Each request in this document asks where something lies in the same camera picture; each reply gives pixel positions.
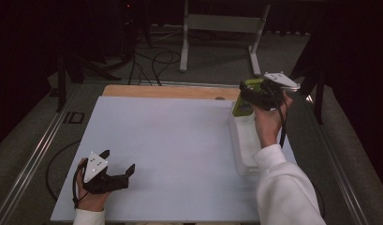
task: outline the white long sleeve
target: white long sleeve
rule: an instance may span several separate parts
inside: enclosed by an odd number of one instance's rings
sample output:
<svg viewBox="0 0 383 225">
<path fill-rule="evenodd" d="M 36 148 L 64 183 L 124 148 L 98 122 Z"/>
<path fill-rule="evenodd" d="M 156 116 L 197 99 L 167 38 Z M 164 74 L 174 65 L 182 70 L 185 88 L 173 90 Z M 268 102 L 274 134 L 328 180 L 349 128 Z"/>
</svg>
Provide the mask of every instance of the white long sleeve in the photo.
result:
<svg viewBox="0 0 383 225">
<path fill-rule="evenodd" d="M 91 212 L 81 209 L 75 210 L 73 225 L 104 225 L 105 211 Z"/>
<path fill-rule="evenodd" d="M 285 159 L 279 144 L 261 149 L 254 158 L 261 169 L 257 188 L 261 225 L 326 224 L 310 180 Z"/>
</svg>

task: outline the cable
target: cable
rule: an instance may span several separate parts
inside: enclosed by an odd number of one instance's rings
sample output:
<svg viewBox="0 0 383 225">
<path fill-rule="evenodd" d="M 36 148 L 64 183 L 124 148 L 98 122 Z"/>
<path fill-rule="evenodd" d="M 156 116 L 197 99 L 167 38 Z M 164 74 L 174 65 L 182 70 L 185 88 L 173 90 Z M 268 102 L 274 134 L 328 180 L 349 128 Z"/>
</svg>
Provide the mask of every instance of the cable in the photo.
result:
<svg viewBox="0 0 383 225">
<path fill-rule="evenodd" d="M 180 62 L 181 57 L 180 57 L 180 54 L 179 54 L 179 53 L 174 52 L 174 51 L 172 51 L 172 50 L 169 50 L 169 49 L 167 49 L 167 48 L 159 47 L 159 48 L 153 48 L 153 49 L 163 49 L 163 50 L 165 50 L 165 51 L 156 54 L 153 58 L 151 58 L 151 57 L 149 57 L 149 56 L 147 56 L 147 55 L 144 55 L 144 54 L 142 54 L 142 53 L 139 53 L 139 52 L 135 52 L 135 53 L 138 54 L 138 55 L 140 55 L 140 56 L 142 56 L 142 57 L 144 57 L 144 58 L 147 58 L 147 59 L 152 60 L 151 68 L 152 68 L 152 70 L 153 70 L 153 73 L 154 73 L 156 82 L 158 83 L 159 86 L 162 86 L 162 83 L 161 83 L 161 81 L 160 81 L 160 79 L 159 79 L 159 76 L 160 76 L 160 75 L 162 74 L 162 72 L 163 72 L 165 69 L 167 69 L 171 64 Z M 163 61 L 159 61 L 159 60 L 156 59 L 157 57 L 159 57 L 160 55 L 162 55 L 162 54 L 164 54 L 164 53 L 170 53 L 170 60 L 169 60 L 168 62 L 163 62 Z M 155 64 L 156 64 L 156 63 L 164 64 L 165 66 L 164 66 L 159 72 L 156 72 L 156 70 L 155 70 Z M 145 73 L 142 72 L 142 74 L 143 74 L 143 76 L 148 80 L 148 78 L 147 78 L 147 76 L 145 75 Z"/>
<path fill-rule="evenodd" d="M 75 171 L 74 173 L 74 176 L 72 178 L 72 202 L 74 202 L 74 208 L 78 208 L 78 203 L 86 197 L 86 195 L 89 193 L 86 192 L 86 194 L 84 194 L 80 199 L 78 199 L 77 197 L 77 188 L 76 188 L 76 185 L 77 185 L 77 176 L 78 176 L 78 173 L 86 167 L 86 163 L 87 163 L 87 160 L 85 160 L 81 165 L 79 165 L 77 167 L 77 170 Z"/>
<path fill-rule="evenodd" d="M 262 82 L 261 84 L 264 85 L 264 87 L 267 89 L 267 91 L 270 93 L 270 95 L 273 98 L 276 98 L 275 94 L 273 93 L 273 90 L 271 89 L 271 87 L 269 85 L 267 85 L 264 82 Z M 279 140 L 279 144 L 281 145 L 281 147 L 284 147 L 285 137 L 287 135 L 287 111 L 286 111 L 286 115 L 284 117 L 284 114 L 282 113 L 282 110 L 281 110 L 281 106 L 276 101 L 275 101 L 275 106 L 276 106 L 276 109 L 278 110 L 279 117 L 281 118 L 281 123 L 282 123 L 281 138 Z"/>
<path fill-rule="evenodd" d="M 139 73 L 139 83 L 138 83 L 138 85 L 141 83 L 141 77 L 140 77 L 140 74 L 142 74 L 142 75 L 145 77 L 145 79 L 147 79 L 147 82 L 148 82 L 150 85 L 153 85 L 153 84 L 150 82 L 150 79 L 148 79 L 147 75 L 145 75 L 145 73 L 144 73 L 144 71 L 143 71 L 143 67 L 142 67 L 142 65 L 139 64 L 139 63 L 136 63 L 136 65 L 138 66 L 138 68 L 139 68 L 139 70 L 140 70 L 140 73 Z"/>
<path fill-rule="evenodd" d="M 54 162 L 54 160 L 57 158 L 57 156 L 59 156 L 61 153 L 63 153 L 65 150 L 67 150 L 67 148 L 71 147 L 72 145 L 76 144 L 76 143 L 80 143 L 81 140 L 77 140 L 75 142 L 72 142 L 70 144 L 68 144 L 67 146 L 65 146 L 64 148 L 60 149 L 54 156 L 53 158 L 51 159 L 51 161 L 48 163 L 48 168 L 46 169 L 45 171 L 45 184 L 46 184 L 46 187 L 49 191 L 49 193 L 51 194 L 51 196 L 53 197 L 53 199 L 55 201 L 57 201 L 57 197 L 54 195 L 53 191 L 52 191 L 52 188 L 51 188 L 51 185 L 49 184 L 49 171 L 51 169 L 51 165 L 52 163 Z"/>
</svg>

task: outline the hand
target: hand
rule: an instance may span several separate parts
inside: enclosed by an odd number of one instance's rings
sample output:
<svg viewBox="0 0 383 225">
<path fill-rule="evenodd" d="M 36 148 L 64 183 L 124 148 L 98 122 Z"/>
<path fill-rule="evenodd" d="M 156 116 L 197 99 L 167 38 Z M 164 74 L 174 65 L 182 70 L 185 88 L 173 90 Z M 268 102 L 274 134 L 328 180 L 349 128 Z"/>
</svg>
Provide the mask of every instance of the hand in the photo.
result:
<svg viewBox="0 0 383 225">
<path fill-rule="evenodd" d="M 284 119 L 286 119 L 287 107 L 290 107 L 293 100 L 286 94 L 285 91 L 284 99 L 286 104 L 283 102 L 280 108 L 282 114 L 284 115 Z M 255 111 L 256 132 L 258 133 L 258 137 L 260 139 L 261 148 L 276 144 L 278 132 L 282 126 L 278 110 L 265 111 L 256 105 L 252 105 L 252 107 Z"/>
<path fill-rule="evenodd" d="M 83 158 L 79 163 L 79 166 L 86 160 Z M 78 203 L 78 208 L 92 211 L 92 212 L 101 212 L 104 209 L 104 203 L 110 196 L 110 192 L 104 194 L 92 194 L 88 193 L 87 190 L 82 187 L 82 170 L 77 174 L 77 186 L 78 186 L 78 198 L 80 202 Z"/>
</svg>

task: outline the white tabletop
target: white tabletop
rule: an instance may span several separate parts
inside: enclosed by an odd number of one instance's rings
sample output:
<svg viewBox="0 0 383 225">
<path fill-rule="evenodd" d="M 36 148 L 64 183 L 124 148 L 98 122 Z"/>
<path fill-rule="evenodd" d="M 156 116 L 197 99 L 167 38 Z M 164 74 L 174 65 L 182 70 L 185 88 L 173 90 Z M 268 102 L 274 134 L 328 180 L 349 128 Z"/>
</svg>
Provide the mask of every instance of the white tabletop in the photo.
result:
<svg viewBox="0 0 383 225">
<path fill-rule="evenodd" d="M 259 221 L 258 177 L 237 174 L 230 113 L 230 100 L 100 97 L 51 220 L 73 220 L 76 165 L 110 149 L 108 175 L 136 170 L 128 189 L 110 195 L 107 221 Z M 287 138 L 284 152 L 295 162 Z"/>
</svg>

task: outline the metal frame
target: metal frame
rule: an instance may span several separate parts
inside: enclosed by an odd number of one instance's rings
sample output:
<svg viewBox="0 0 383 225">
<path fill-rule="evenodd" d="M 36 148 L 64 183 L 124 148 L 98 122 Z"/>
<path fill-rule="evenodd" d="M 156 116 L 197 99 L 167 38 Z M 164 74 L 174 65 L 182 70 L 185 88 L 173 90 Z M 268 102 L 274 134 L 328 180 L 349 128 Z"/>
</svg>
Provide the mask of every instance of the metal frame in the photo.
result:
<svg viewBox="0 0 383 225">
<path fill-rule="evenodd" d="M 246 18 L 246 17 L 230 17 L 230 16 L 214 16 L 214 15 L 200 15 L 188 13 L 188 0 L 184 0 L 184 26 L 183 26 L 183 47 L 182 56 L 180 60 L 180 71 L 187 71 L 188 62 L 188 30 L 214 30 L 214 31 L 230 31 L 230 32 L 243 32 L 243 33 L 256 33 L 256 39 L 252 46 L 249 46 L 249 57 L 253 68 L 253 74 L 259 76 L 261 74 L 258 65 L 258 57 L 256 51 L 261 39 L 264 25 L 267 19 L 268 12 L 271 5 L 264 7 L 263 13 L 260 18 Z"/>
</svg>

